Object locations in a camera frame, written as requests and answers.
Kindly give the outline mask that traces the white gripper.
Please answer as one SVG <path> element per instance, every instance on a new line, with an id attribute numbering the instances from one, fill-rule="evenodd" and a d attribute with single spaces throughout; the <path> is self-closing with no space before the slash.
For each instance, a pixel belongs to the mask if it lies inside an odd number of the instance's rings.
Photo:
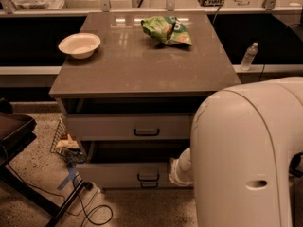
<path id="1" fill-rule="evenodd" d="M 170 159 L 169 180 L 182 187 L 190 186 L 193 183 L 192 165 L 190 160 Z"/>

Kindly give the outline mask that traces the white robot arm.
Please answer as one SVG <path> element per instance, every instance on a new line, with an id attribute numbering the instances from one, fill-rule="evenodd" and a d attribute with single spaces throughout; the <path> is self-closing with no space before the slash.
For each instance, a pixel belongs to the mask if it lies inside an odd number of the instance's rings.
<path id="1" fill-rule="evenodd" d="M 194 189 L 198 227 L 295 227 L 303 78 L 229 87 L 206 99 L 170 180 Z"/>

